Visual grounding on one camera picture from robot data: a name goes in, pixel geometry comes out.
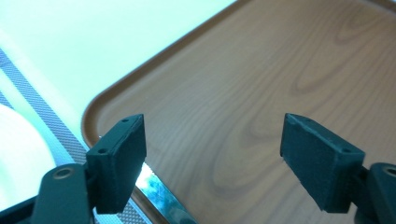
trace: wooden tray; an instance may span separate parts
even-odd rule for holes
[[[283,117],[315,119],[367,167],[395,163],[395,39],[371,2],[239,1],[99,95],[83,132],[92,145],[144,113],[148,165],[200,223],[353,223],[279,157]]]

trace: white surface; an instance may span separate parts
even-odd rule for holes
[[[0,105],[0,211],[34,197],[55,167],[47,144],[21,115]]]
[[[2,0],[0,48],[79,134],[94,96],[234,1]]]

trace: mesh strip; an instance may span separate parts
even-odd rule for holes
[[[15,85],[17,90],[23,95],[26,101],[32,106],[37,115],[45,122],[53,134],[58,138],[70,156],[76,163],[83,164],[86,150],[84,146],[77,140],[73,133],[67,128],[62,120],[55,114],[47,102],[32,87],[29,81],[23,76],[20,70],[13,64],[7,55],[0,49],[0,68],[8,76]],[[0,103],[12,108],[7,98],[0,92]],[[117,214],[123,223],[146,224],[143,219],[132,206],[127,203],[124,212]]]

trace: brown tray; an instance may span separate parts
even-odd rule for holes
[[[147,164],[200,223],[353,223],[321,213],[279,157],[283,117],[395,163],[395,39],[371,2],[239,1],[99,95],[83,132],[92,145],[145,114]]]

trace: white plate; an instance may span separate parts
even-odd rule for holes
[[[0,211],[36,196],[53,167],[50,149],[33,125],[0,105]]]

